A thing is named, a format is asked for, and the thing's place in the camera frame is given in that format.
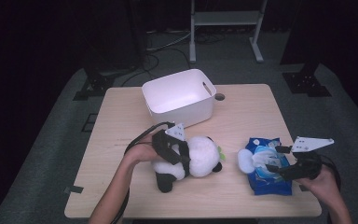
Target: white metal shelf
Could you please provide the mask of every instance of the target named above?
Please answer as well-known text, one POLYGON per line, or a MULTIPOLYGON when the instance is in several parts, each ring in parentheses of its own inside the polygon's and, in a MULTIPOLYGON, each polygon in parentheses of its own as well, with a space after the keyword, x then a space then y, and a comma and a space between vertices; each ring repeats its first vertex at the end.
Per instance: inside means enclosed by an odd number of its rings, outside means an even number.
POLYGON ((258 11, 196 12, 194 25, 256 25, 258 11))
POLYGON ((195 0, 191 0, 191 25, 190 25, 190 51, 189 60, 196 61, 196 26, 205 25, 255 25, 255 34, 249 38, 255 59, 258 63, 264 62, 260 49, 257 46, 257 39, 260 33, 261 23, 264 18, 268 0, 263 0, 259 11, 215 11, 215 12, 196 12, 195 0))

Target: shelf leg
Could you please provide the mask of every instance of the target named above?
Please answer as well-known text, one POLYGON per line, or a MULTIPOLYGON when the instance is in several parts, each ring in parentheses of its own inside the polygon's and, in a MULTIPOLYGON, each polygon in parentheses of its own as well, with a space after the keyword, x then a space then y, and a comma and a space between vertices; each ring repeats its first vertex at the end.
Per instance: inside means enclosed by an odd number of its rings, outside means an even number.
POLYGON ((261 23, 263 22, 264 19, 264 13, 266 11, 267 1, 268 0, 263 0, 263 3, 260 8, 260 12, 258 13, 257 24, 255 26, 255 34, 253 37, 249 38, 249 41, 251 42, 252 50, 255 54, 255 59, 257 60, 258 63, 264 62, 260 49, 257 46, 257 39, 258 39, 258 35, 260 34, 261 23))
POLYGON ((194 22, 194 15, 195 15, 195 0, 191 0, 191 24, 190 24, 190 62, 195 63, 196 62, 196 43, 194 41, 194 35, 195 35, 195 22, 194 22))

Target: panda ear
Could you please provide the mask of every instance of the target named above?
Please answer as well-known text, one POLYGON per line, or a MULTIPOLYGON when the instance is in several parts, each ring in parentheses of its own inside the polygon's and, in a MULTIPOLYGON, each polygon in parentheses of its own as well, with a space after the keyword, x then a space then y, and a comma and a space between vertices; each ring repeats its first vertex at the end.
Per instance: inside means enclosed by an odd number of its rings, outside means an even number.
POLYGON ((218 162, 217 165, 212 169, 213 172, 217 173, 223 169, 222 163, 218 162))

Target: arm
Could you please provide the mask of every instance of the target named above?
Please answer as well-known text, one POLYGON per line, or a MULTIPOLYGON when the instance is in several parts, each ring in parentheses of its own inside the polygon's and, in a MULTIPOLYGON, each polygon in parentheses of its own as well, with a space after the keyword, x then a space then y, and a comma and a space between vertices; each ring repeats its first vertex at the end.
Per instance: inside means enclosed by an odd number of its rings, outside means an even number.
MULTIPOLYGON (((140 142, 151 142, 151 136, 146 136, 140 142)), ((106 192, 94 208, 89 218, 89 223, 111 223, 129 190, 133 169, 136 164, 157 158, 156 151, 148 144, 139 144, 132 147, 121 160, 106 192)))
POLYGON ((327 205, 333 223, 352 223, 350 212, 338 190, 334 174, 328 167, 323 166, 321 173, 313 180, 301 178, 297 182, 304 185, 316 198, 327 205))

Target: panda plush toy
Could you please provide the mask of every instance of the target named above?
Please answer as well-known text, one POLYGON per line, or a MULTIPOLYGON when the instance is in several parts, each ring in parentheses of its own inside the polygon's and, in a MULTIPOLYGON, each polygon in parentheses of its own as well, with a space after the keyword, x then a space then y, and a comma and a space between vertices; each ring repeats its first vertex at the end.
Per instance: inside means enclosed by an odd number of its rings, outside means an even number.
POLYGON ((220 159, 224 159, 220 147, 209 137, 195 136, 171 146, 172 152, 182 159, 174 164, 169 161, 151 161, 156 172, 158 189, 170 192, 173 182, 189 175, 203 177, 222 170, 220 159))

